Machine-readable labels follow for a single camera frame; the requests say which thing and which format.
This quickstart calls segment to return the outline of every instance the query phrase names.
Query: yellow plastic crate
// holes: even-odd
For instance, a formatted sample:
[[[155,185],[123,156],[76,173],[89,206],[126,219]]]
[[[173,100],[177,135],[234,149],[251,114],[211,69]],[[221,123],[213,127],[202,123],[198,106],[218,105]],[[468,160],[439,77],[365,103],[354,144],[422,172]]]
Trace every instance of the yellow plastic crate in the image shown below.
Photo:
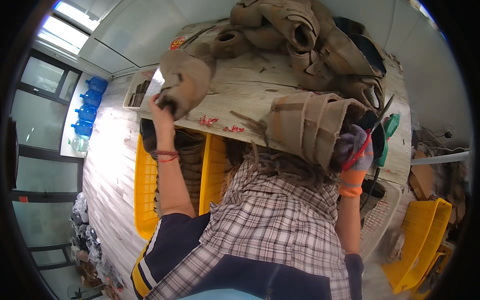
[[[225,143],[221,136],[211,133],[198,132],[206,136],[205,145],[202,148],[203,166],[202,183],[200,186],[199,214],[208,213],[210,201],[220,201],[225,176]],[[158,216],[154,211],[155,188],[156,188],[156,162],[145,151],[142,137],[138,135],[137,158],[135,163],[135,187],[134,187],[134,215],[135,227],[138,234],[149,240]]]
[[[156,176],[156,161],[145,151],[142,136],[138,134],[133,211],[135,228],[137,228],[138,234],[146,240],[152,237],[158,223],[158,215],[153,210]]]
[[[223,137],[208,134],[205,143],[204,165],[202,167],[202,184],[200,186],[199,214],[210,211],[210,202],[220,201],[220,192],[225,178],[225,142]]]
[[[382,265],[394,294],[420,282],[442,241],[451,212],[452,205],[441,198],[410,202],[402,224],[402,259]],[[417,258],[417,265],[412,268]]]

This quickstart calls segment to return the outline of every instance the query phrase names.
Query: red scissors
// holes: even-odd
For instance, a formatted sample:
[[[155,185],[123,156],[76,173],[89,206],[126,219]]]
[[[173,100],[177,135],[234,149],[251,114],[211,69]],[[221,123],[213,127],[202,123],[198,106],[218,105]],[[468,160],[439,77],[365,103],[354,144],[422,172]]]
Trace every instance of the red scissors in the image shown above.
[[[383,119],[386,111],[390,108],[390,105],[393,102],[393,97],[394,96],[395,96],[395,94],[393,94],[390,97],[390,99],[388,100],[387,106],[385,106],[381,115],[378,117],[378,121],[374,124],[374,126],[371,129],[369,128],[365,131],[367,133],[367,139],[365,140],[365,142],[361,146],[360,150],[352,157],[352,159],[350,159],[350,157],[352,156],[353,151],[349,153],[349,155],[347,157],[347,160],[342,165],[342,171],[346,171],[346,170],[350,169],[357,162],[357,160],[360,158],[360,156],[363,154],[363,152],[365,152],[365,149],[367,149],[368,143],[372,139],[372,133],[375,131],[375,129],[377,129],[378,125],[380,125],[380,123],[382,122],[382,119]]]

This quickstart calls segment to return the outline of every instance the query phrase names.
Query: cardboard box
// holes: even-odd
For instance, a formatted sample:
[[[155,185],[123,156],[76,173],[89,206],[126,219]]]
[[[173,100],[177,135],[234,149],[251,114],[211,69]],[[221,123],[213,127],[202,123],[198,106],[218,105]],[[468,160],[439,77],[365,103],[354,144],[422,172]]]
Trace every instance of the cardboard box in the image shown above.
[[[427,156],[422,151],[417,151],[415,159],[426,158]],[[417,198],[422,201],[427,201],[432,194],[433,185],[433,170],[430,165],[415,165],[410,169],[410,176],[408,181],[417,195]]]

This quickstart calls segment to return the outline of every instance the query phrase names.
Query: wood grain table surface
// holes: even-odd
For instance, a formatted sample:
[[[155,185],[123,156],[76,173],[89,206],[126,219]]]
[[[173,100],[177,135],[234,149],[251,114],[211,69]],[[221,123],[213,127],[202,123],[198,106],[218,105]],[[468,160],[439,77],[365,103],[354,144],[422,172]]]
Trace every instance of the wood grain table surface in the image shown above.
[[[185,36],[187,39],[198,32],[208,30],[188,43],[182,50],[188,52],[192,51],[199,43],[211,43],[222,26],[227,24],[228,20],[223,20],[184,27],[177,36]],[[385,115],[401,113],[401,119],[397,131],[388,142],[388,156],[385,166],[381,168],[379,177],[397,184],[404,184],[407,182],[410,172],[410,106],[405,81],[398,63],[385,55],[385,66],[387,69],[385,98],[389,99],[392,94],[396,95],[394,103]],[[163,82],[163,77],[157,69],[147,89],[144,101],[158,93]],[[290,57],[287,55],[260,51],[247,53],[236,59],[217,60],[216,73],[210,83],[208,94],[199,106],[194,108],[187,116],[176,121],[175,124],[265,146],[263,138],[247,128],[244,132],[224,131],[223,129],[226,126],[237,125],[243,127],[241,123],[244,121],[232,115],[230,111],[236,111],[255,120],[265,120],[274,98],[304,91],[297,84]],[[143,118],[151,119],[148,107],[144,103],[139,113]],[[207,118],[218,118],[219,120],[211,127],[200,125],[198,119],[204,115]],[[275,149],[287,151],[279,141],[270,139],[269,145]],[[371,176],[374,173],[375,168],[371,168],[368,172]]]

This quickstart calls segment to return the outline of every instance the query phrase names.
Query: leather strip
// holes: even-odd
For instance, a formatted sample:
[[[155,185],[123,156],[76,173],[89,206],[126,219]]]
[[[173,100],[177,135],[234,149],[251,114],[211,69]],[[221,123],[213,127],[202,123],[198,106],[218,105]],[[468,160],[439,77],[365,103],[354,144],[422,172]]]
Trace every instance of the leather strip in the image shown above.
[[[283,110],[303,110],[304,104],[303,103],[285,103],[285,104],[280,104],[280,101],[278,101],[279,104],[276,104],[273,107],[274,111],[283,111]]]
[[[280,98],[277,103],[275,104],[275,107],[273,107],[273,109],[275,109],[274,111],[274,137],[275,139],[279,140],[279,141],[282,141],[284,142],[284,139],[283,139],[283,133],[282,133],[282,118],[280,116],[280,113],[277,112],[277,107],[278,106],[281,106],[281,105],[285,105],[283,104],[283,102],[285,101],[285,97],[282,97]]]

